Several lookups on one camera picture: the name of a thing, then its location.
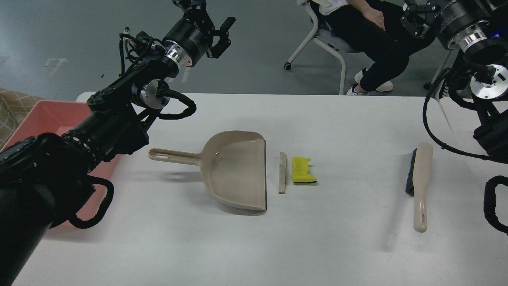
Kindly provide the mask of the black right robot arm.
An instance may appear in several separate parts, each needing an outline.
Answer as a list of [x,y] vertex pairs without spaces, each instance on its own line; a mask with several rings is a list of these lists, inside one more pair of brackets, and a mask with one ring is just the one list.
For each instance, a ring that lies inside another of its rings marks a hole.
[[[418,5],[407,0],[400,21],[415,38],[432,31],[446,50],[458,49],[463,60],[438,73],[431,83],[422,112],[426,132],[450,152],[492,162],[507,163],[507,111],[495,102],[507,100],[507,2],[506,0],[429,0]],[[427,105],[439,83],[448,80],[448,96],[460,107],[477,113],[480,126],[473,138],[485,155],[447,145],[430,131]]]

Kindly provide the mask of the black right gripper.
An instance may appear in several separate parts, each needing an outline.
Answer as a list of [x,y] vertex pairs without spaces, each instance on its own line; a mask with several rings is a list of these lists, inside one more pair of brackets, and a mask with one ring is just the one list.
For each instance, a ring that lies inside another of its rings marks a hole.
[[400,22],[414,37],[424,39],[431,27],[446,50],[468,50],[488,40],[484,31],[490,13],[479,0],[450,0],[438,4],[405,3]]

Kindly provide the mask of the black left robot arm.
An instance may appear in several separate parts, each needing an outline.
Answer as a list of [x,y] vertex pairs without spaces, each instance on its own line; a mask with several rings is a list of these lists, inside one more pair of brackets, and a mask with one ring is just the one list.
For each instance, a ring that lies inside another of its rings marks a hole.
[[87,229],[103,219],[114,186],[91,175],[99,164],[147,145],[156,119],[196,112],[194,101],[165,79],[203,55],[219,58],[231,45],[236,19],[216,28],[204,0],[173,4],[183,16],[161,40],[144,32],[119,35],[121,74],[87,100],[87,118],[62,135],[31,136],[1,152],[2,286],[13,284],[47,230],[66,221]]

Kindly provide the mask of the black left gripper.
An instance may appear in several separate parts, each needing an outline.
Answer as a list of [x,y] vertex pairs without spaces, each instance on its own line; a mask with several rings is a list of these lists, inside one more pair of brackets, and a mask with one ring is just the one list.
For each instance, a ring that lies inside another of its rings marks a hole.
[[173,4],[183,11],[183,17],[164,36],[164,47],[183,50],[186,67],[194,67],[207,50],[208,58],[220,58],[231,45],[229,30],[236,18],[227,17],[219,29],[214,29],[206,0],[173,0]]

